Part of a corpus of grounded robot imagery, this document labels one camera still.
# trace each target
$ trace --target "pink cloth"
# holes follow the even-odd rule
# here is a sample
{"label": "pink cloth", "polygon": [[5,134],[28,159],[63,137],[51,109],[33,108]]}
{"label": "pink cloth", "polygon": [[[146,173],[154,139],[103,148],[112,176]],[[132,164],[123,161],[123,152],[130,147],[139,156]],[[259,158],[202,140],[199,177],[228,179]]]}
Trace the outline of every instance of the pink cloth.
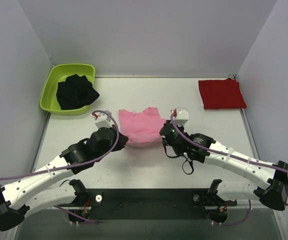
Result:
{"label": "pink cloth", "polygon": [[161,118],[156,107],[148,107],[143,112],[118,111],[120,132],[128,137],[128,145],[143,147],[161,143],[160,130],[166,119]]}

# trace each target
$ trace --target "gray wall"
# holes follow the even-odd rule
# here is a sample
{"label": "gray wall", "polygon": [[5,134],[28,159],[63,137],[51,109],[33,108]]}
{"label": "gray wall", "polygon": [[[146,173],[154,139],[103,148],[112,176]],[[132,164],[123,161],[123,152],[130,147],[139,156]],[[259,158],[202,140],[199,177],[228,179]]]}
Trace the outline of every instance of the gray wall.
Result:
{"label": "gray wall", "polygon": [[236,74],[277,0],[19,0],[56,64],[99,75]]}
{"label": "gray wall", "polygon": [[288,0],[277,2],[237,76],[260,158],[288,162]]}
{"label": "gray wall", "polygon": [[50,69],[19,3],[0,0],[0,177],[32,167],[46,121],[39,99]]}

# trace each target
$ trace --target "red cloth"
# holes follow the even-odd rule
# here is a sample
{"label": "red cloth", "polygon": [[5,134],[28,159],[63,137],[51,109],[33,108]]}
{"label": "red cloth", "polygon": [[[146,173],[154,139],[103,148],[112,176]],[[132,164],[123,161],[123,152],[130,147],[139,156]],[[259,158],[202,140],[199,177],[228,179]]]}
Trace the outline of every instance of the red cloth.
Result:
{"label": "red cloth", "polygon": [[198,81],[204,109],[246,109],[246,103],[240,91],[240,84],[228,78],[226,80]]}

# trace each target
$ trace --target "green laundry basket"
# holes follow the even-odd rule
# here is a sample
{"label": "green laundry basket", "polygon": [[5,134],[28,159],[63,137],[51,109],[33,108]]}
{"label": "green laundry basket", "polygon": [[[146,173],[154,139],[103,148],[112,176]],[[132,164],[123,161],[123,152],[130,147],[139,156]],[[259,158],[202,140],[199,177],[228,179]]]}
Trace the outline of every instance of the green laundry basket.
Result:
{"label": "green laundry basket", "polygon": [[58,103],[56,97],[58,83],[65,82],[67,77],[74,74],[80,77],[85,75],[88,81],[94,85],[95,68],[92,65],[80,63],[57,65],[50,71],[39,101],[39,105],[43,110],[56,115],[81,115],[87,112],[89,106],[83,106],[78,109],[61,110]]}

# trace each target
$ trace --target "black cloth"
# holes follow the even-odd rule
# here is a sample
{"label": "black cloth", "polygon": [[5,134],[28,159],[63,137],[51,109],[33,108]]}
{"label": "black cloth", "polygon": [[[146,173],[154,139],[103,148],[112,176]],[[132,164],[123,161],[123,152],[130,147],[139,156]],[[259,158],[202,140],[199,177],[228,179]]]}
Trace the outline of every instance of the black cloth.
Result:
{"label": "black cloth", "polygon": [[56,97],[61,110],[80,109],[92,104],[99,96],[86,76],[74,74],[57,85]]}

